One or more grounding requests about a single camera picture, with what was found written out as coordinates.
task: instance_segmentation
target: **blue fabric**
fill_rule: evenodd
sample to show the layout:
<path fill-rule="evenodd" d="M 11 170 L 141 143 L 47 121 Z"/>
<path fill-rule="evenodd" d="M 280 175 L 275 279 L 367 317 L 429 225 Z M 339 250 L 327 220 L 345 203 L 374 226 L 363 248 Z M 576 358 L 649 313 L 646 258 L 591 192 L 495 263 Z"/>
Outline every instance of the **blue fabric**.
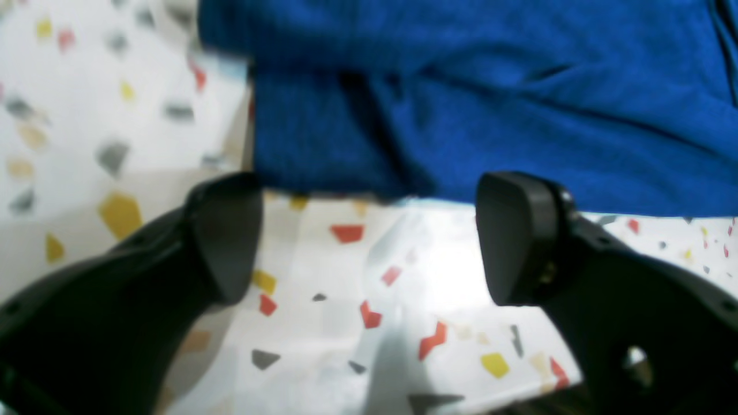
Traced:
<path fill-rule="evenodd" d="M 255 167 L 294 191 L 473 202 L 485 171 L 582 210 L 738 215 L 735 5 L 202 0 L 257 63 Z"/>

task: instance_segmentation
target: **patterned tablecloth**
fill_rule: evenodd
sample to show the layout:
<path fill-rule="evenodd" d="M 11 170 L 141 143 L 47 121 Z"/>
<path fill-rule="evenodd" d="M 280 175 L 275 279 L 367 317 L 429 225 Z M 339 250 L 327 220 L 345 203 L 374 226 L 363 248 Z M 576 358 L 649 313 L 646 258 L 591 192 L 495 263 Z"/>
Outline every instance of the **patterned tablecloth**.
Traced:
<path fill-rule="evenodd" d="M 0 300 L 239 165 L 244 66 L 161 16 L 0 0 Z M 541 310 L 490 301 L 473 207 L 265 200 L 252 289 L 196 324 L 158 412 L 473 414 L 580 381 Z M 589 217 L 738 293 L 735 219 Z"/>

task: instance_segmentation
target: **blue towel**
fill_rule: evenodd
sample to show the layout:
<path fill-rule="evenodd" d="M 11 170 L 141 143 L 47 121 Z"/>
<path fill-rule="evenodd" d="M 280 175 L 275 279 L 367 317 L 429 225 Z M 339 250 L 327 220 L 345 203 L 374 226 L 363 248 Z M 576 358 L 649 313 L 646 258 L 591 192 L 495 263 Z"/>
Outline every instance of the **blue towel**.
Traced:
<path fill-rule="evenodd" d="M 738 215 L 722 0 L 203 0 L 257 64 L 255 168 L 293 191 L 473 202 L 485 171 L 582 210 Z"/>

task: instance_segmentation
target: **screw hole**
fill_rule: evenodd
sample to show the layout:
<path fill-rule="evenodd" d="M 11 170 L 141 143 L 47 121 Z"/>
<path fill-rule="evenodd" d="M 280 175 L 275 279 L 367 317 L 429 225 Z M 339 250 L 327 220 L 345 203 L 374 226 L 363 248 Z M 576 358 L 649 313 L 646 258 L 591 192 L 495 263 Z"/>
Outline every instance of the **screw hole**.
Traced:
<path fill-rule="evenodd" d="M 725 309 L 726 312 L 735 312 L 736 311 L 736 305 L 733 304 L 732 301 L 725 300 L 725 301 L 723 301 L 723 309 Z"/>
<path fill-rule="evenodd" d="M 638 347 L 630 346 L 623 359 L 623 370 L 628 375 L 639 393 L 648 394 L 654 381 L 653 368 L 649 362 L 648 354 Z"/>
<path fill-rule="evenodd" d="M 21 304 L 18 303 L 12 303 L 5 309 L 5 314 L 7 315 L 14 315 L 18 311 L 21 310 Z"/>

